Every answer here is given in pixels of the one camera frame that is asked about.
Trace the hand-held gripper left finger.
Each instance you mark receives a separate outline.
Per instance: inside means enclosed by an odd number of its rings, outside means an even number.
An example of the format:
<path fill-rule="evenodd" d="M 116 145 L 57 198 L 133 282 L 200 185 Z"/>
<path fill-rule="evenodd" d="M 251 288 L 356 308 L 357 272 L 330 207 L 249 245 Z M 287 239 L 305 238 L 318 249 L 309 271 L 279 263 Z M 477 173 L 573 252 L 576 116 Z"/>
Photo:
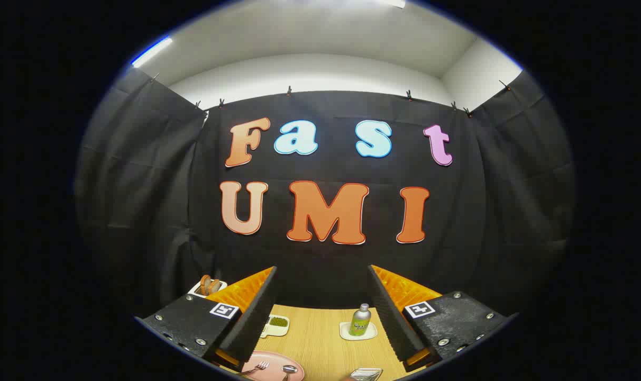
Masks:
<path fill-rule="evenodd" d="M 209 296 L 183 294 L 135 320 L 189 356 L 242 370 L 276 303 L 277 272 L 277 266 L 270 266 Z"/>

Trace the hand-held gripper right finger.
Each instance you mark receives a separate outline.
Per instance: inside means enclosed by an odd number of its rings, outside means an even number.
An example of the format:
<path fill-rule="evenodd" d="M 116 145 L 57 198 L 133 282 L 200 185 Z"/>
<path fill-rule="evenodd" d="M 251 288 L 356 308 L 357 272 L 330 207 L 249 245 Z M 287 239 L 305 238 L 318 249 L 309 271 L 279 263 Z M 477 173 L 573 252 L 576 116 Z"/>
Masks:
<path fill-rule="evenodd" d="M 448 361 L 518 316 L 504 315 L 464 291 L 441 294 L 376 265 L 368 266 L 370 297 L 405 371 Z"/>

